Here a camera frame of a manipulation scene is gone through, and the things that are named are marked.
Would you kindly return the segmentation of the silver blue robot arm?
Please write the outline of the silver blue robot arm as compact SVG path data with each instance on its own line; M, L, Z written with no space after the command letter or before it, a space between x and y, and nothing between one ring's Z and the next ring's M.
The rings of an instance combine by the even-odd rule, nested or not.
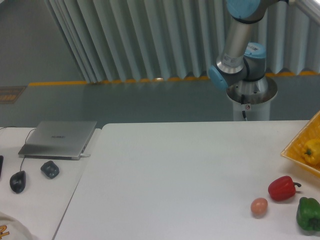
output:
M265 69L275 74L320 71L320 2L318 0L227 0L231 16L222 52L207 70L211 82L224 91L239 81L258 81ZM271 57L263 45L247 50L252 30L271 8L267 18Z

